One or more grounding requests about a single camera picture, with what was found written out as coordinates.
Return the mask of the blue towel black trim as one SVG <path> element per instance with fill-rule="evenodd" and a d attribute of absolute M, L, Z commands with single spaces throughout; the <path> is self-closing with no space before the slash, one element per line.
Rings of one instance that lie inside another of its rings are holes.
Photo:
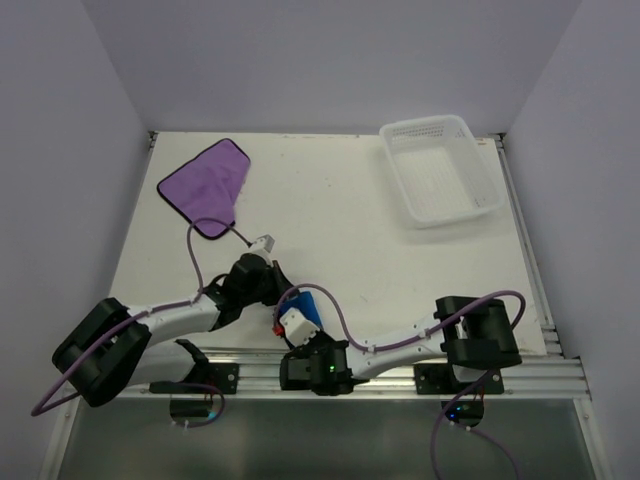
<path fill-rule="evenodd" d="M 287 299 L 280 308 L 280 315 L 284 315 L 291 308 L 299 310 L 307 320 L 317 327 L 322 326 L 318 309 L 310 292 L 299 292 Z"/>

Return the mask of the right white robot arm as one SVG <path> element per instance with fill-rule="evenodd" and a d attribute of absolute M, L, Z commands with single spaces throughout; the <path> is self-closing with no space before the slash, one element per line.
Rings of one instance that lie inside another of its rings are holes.
<path fill-rule="evenodd" d="M 432 319 L 360 341 L 349 334 L 337 340 L 292 308 L 279 320 L 291 346 L 280 362 L 279 386 L 319 396 L 346 395 L 396 367 L 444 358 L 449 387 L 468 392 L 483 372 L 522 363 L 514 329 L 525 306 L 515 291 L 443 297 L 436 301 Z"/>

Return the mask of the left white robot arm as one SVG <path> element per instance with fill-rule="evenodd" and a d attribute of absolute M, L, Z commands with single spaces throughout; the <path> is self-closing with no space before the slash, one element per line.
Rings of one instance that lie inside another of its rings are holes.
<path fill-rule="evenodd" d="M 52 363 L 90 406 L 99 407 L 133 383 L 155 345 L 222 329 L 254 304 L 274 307 L 292 287 L 276 261 L 245 253 L 194 299 L 138 309 L 114 297 L 101 300 L 57 347 Z"/>

